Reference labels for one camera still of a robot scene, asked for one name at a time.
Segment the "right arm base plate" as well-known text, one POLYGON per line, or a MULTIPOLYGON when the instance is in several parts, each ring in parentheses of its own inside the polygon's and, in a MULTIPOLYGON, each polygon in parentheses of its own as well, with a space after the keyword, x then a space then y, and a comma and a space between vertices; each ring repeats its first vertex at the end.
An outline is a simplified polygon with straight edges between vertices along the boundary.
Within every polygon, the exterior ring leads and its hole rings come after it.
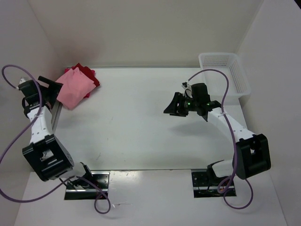
POLYGON ((214 178, 208 176, 206 169, 192 170, 191 171, 192 185, 194 198, 212 198, 223 197, 224 194, 218 192, 218 185, 225 179, 214 178))

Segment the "light pink t shirt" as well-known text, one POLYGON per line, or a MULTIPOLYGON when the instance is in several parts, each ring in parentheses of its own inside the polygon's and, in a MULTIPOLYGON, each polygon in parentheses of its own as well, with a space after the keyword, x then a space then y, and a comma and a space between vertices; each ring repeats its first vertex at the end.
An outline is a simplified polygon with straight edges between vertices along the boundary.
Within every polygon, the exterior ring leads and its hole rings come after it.
POLYGON ((68 110, 73 110, 89 92, 96 88, 94 82, 79 68, 69 69, 56 82, 63 85, 57 100, 68 110))

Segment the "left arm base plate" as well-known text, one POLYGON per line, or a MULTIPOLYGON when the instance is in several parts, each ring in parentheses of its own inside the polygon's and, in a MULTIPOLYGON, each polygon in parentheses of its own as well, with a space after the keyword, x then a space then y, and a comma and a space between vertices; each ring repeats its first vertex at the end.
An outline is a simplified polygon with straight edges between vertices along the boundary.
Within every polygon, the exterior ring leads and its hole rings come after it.
MULTIPOLYGON (((91 171, 91 173, 94 177, 92 183, 108 196, 110 172, 94 170, 91 171)), ((78 186, 70 181, 68 181, 66 185, 64 200, 94 200, 98 195, 100 195, 100 200, 105 199, 97 189, 84 181, 81 181, 78 186)))

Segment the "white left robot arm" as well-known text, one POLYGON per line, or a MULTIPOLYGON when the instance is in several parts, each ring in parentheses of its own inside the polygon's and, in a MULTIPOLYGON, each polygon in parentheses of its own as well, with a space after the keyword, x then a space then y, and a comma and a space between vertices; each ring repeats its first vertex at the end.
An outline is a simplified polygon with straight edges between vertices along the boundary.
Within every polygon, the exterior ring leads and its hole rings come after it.
POLYGON ((31 139, 22 149, 23 156, 42 181, 65 178, 74 188, 87 189, 95 180, 90 169, 82 162, 75 163, 53 132, 51 110, 63 85, 42 76, 38 79, 48 87, 26 79, 18 85, 24 95, 24 114, 32 123, 31 139))

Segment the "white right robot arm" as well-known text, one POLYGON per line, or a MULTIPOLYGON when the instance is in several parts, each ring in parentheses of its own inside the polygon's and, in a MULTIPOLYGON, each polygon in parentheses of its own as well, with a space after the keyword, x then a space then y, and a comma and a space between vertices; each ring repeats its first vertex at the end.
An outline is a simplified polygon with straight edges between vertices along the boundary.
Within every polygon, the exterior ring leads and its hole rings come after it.
POLYGON ((164 110, 165 114, 180 117, 186 117, 189 112, 196 112, 214 125, 234 143, 236 149, 232 160, 220 160, 207 166, 206 179, 209 184, 217 185, 231 175, 244 180, 270 170, 271 159, 266 136, 256 135, 222 110, 221 103, 210 99, 204 83, 187 85, 183 94, 176 92, 164 110))

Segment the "dark red t shirt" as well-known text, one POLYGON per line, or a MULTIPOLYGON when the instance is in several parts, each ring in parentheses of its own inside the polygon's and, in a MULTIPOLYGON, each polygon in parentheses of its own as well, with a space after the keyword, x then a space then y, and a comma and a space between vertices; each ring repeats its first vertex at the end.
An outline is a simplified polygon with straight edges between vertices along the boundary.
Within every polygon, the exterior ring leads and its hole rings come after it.
POLYGON ((77 63, 71 67, 70 96, 72 99, 89 98, 91 92, 100 86, 99 80, 95 77, 95 71, 87 66, 77 63))

